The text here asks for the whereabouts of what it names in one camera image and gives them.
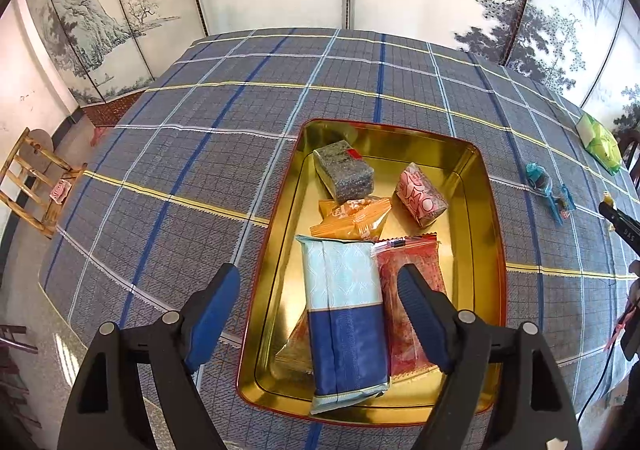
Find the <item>bamboo wooden stool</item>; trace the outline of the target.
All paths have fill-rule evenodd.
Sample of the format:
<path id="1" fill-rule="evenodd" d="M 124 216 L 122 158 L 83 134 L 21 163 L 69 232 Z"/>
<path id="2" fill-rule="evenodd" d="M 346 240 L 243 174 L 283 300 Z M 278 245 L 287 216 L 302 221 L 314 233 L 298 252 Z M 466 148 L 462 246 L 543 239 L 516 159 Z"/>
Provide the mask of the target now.
<path id="1" fill-rule="evenodd" d="M 11 181 L 39 215 L 26 210 L 17 198 L 1 191 L 1 202 L 10 211 L 51 240 L 65 203 L 74 191 L 87 163 L 73 166 L 53 151 L 51 137 L 25 127 L 1 166 L 1 182 Z"/>

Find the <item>orange yellow snack packet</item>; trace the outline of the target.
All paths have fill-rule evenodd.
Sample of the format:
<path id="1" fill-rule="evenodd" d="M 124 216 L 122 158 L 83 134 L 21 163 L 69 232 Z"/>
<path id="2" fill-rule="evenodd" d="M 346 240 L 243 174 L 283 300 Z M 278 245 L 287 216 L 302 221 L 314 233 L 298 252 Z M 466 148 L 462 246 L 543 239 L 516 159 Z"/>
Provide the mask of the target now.
<path id="1" fill-rule="evenodd" d="M 310 228 L 316 238 L 349 241 L 380 240 L 386 219 L 392 210 L 390 198 L 348 200 L 341 205 L 331 200 L 321 200 L 320 224 Z"/>

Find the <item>blue candy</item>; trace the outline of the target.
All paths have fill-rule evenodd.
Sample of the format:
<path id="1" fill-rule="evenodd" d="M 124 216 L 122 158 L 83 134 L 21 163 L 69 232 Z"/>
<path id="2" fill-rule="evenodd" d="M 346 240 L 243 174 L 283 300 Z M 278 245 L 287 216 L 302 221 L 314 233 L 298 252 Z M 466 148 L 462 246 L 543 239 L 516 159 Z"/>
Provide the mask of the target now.
<path id="1" fill-rule="evenodd" d="M 526 179 L 528 184 L 543 196 L 552 195 L 552 180 L 547 171 L 535 162 L 527 163 L 525 166 Z"/>
<path id="2" fill-rule="evenodd" d="M 561 184 L 559 190 L 557 192 L 550 191 L 547 198 L 555 222 L 559 226 L 562 226 L 566 220 L 570 219 L 570 215 L 574 210 L 576 210 L 576 205 L 570 194 L 570 190 L 568 190 L 566 184 Z"/>

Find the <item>plaid grey tablecloth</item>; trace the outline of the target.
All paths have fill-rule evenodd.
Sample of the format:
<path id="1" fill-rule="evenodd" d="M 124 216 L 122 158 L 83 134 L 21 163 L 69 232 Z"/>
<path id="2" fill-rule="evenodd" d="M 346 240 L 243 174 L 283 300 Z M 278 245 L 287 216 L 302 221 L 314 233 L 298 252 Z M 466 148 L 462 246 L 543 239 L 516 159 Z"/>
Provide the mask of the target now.
<path id="1" fill-rule="evenodd" d="M 249 406 L 235 390 L 253 274 L 302 125 L 341 118 L 475 144 L 504 243 L 506 320 L 539 321 L 582 406 L 630 369 L 604 345 L 626 302 L 634 252 L 596 214 L 609 191 L 629 215 L 626 173 L 608 174 L 575 132 L 578 106 L 465 50 L 373 32 L 265 28 L 197 40 L 90 156 L 58 221 L 40 285 L 89 343 L 105 321 L 137 326 L 180 307 L 224 262 L 240 296 L 198 377 L 224 441 L 242 449 L 405 449 L 411 428 L 347 428 Z M 562 226 L 527 182 L 535 162 L 566 184 Z"/>

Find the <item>pink candy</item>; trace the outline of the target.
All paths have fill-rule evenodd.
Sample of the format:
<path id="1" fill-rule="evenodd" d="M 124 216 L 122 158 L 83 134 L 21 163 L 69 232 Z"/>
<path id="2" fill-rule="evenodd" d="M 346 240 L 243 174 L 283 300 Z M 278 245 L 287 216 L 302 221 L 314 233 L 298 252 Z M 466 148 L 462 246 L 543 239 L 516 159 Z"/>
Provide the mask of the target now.
<path id="1" fill-rule="evenodd" d="M 395 193 L 421 228 L 431 225 L 448 208 L 446 199 L 416 163 L 401 172 Z"/>

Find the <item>red snack packet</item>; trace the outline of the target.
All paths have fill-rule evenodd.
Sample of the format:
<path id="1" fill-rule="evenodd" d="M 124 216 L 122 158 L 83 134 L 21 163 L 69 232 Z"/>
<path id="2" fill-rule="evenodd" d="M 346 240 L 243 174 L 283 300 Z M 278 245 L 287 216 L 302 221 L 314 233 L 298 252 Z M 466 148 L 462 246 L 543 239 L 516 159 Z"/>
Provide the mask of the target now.
<path id="1" fill-rule="evenodd" d="M 381 282 L 390 378 L 393 381 L 420 375 L 434 366 L 425 355 L 405 303 L 422 305 L 422 286 L 413 283 L 411 277 L 414 274 L 420 274 L 432 291 L 447 294 L 438 253 L 437 234 L 432 232 L 385 240 L 372 246 Z"/>

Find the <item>red toffee tin box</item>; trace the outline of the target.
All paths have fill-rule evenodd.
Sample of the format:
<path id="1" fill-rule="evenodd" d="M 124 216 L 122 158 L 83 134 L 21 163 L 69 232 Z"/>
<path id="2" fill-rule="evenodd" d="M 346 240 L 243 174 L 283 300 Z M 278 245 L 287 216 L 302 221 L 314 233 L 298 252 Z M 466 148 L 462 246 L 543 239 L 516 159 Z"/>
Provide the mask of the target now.
<path id="1" fill-rule="evenodd" d="M 320 154 L 339 146 L 372 168 L 375 241 L 321 227 L 329 181 Z M 457 310 L 506 321 L 506 263 L 480 150 L 392 125 L 305 123 L 256 274 L 240 396 L 314 421 L 424 422 L 445 378 L 399 299 L 405 264 Z"/>

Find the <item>red labelled sesame block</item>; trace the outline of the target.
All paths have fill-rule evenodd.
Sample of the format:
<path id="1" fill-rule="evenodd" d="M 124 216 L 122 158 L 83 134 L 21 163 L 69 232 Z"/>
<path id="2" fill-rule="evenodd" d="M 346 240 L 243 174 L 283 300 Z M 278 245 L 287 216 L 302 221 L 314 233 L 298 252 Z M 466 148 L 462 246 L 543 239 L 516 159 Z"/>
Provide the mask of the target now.
<path id="1" fill-rule="evenodd" d="M 314 149 L 314 168 L 338 204 L 373 192 L 374 169 L 346 140 Z"/>

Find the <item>dark wooden chair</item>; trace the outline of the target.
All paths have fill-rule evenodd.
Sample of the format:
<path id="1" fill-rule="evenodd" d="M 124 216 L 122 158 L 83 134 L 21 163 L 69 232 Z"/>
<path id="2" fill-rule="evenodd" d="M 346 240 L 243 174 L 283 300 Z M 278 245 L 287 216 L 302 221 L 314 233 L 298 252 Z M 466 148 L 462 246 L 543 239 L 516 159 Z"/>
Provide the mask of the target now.
<path id="1" fill-rule="evenodd" d="M 639 146 L 640 132 L 638 129 L 627 129 L 620 134 L 620 138 L 618 138 L 620 156 L 636 190 L 639 190 L 640 178 Z"/>

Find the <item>yellow sesame bar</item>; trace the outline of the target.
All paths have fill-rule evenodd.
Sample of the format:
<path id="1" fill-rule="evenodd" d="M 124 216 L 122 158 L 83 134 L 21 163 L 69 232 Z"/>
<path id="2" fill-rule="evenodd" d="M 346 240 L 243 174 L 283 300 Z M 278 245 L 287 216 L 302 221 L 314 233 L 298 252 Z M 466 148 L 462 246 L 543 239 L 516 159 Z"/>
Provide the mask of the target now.
<path id="1" fill-rule="evenodd" d="M 611 196 L 611 193 L 608 191 L 603 192 L 602 201 L 608 204 L 610 207 L 615 206 L 615 202 Z M 615 230 L 615 227 L 612 224 L 608 224 L 608 231 L 613 232 L 614 230 Z"/>

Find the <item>blue white snack packet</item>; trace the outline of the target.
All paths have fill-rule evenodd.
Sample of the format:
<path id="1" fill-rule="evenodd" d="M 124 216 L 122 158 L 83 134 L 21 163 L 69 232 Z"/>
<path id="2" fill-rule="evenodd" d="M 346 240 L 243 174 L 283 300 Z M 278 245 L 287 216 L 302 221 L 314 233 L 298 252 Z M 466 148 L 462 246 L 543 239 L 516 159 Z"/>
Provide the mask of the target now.
<path id="1" fill-rule="evenodd" d="M 314 396 L 312 415 L 361 404 L 390 388 L 383 293 L 373 244 L 298 236 Z"/>

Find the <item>green tissue pack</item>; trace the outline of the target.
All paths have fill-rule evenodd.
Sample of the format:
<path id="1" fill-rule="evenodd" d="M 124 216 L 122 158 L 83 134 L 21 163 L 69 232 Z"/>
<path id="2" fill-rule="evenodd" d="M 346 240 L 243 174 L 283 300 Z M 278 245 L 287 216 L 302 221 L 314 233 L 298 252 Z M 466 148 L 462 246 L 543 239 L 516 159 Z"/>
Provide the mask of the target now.
<path id="1" fill-rule="evenodd" d="M 622 156 L 612 132 L 588 113 L 582 114 L 576 130 L 586 151 L 611 175 L 616 175 L 622 167 Z"/>

